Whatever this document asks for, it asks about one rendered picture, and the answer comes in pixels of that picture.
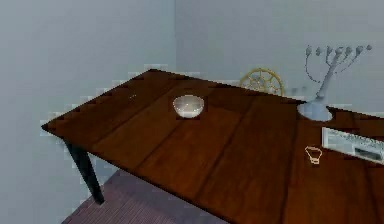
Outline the white newspaper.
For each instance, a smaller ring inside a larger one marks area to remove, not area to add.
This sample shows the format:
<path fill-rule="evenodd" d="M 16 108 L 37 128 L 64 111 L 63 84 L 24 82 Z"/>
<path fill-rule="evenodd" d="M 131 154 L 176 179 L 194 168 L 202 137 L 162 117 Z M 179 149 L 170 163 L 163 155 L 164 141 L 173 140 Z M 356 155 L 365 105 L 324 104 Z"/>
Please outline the white newspaper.
<path fill-rule="evenodd" d="M 383 141 L 323 127 L 322 147 L 384 165 Z"/>

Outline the pale grey candelabra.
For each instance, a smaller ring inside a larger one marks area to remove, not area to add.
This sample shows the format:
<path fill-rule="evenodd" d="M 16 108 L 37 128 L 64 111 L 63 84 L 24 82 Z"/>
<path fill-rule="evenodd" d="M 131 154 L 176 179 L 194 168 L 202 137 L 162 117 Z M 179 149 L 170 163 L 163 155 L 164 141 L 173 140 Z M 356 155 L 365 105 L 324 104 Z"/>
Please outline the pale grey candelabra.
<path fill-rule="evenodd" d="M 312 46 L 308 45 L 305 51 L 305 73 L 311 81 L 319 83 L 320 88 L 312 100 L 298 105 L 297 111 L 312 121 L 327 122 L 332 120 L 333 115 L 324 103 L 331 78 L 347 70 L 364 52 L 369 52 L 372 49 L 372 45 L 359 45 L 355 48 L 352 46 L 338 46 L 336 48 L 327 46 L 325 49 L 317 47 L 315 51 L 312 51 Z M 312 55 L 324 56 L 324 62 L 328 66 L 322 81 L 316 80 L 309 72 L 309 59 Z"/>

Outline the brown wooden table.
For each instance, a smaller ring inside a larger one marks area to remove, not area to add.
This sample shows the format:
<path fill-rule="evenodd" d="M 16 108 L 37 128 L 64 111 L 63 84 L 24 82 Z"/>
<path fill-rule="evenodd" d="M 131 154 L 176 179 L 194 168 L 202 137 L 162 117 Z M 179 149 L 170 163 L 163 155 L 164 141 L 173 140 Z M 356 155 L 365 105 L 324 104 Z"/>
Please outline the brown wooden table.
<path fill-rule="evenodd" d="M 182 118 L 175 98 L 204 109 Z M 49 121 L 93 194 L 97 156 L 231 224 L 384 224 L 384 166 L 329 149 L 294 99 L 147 71 Z"/>

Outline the white bowl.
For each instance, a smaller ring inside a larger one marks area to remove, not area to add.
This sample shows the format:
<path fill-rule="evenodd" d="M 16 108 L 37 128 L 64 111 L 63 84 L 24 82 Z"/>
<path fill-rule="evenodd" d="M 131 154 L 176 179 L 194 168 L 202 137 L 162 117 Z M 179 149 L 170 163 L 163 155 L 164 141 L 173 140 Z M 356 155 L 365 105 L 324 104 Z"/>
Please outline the white bowl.
<path fill-rule="evenodd" d="M 182 118 L 195 118 L 204 109 L 204 100 L 195 95 L 183 95 L 174 99 L 173 108 Z"/>

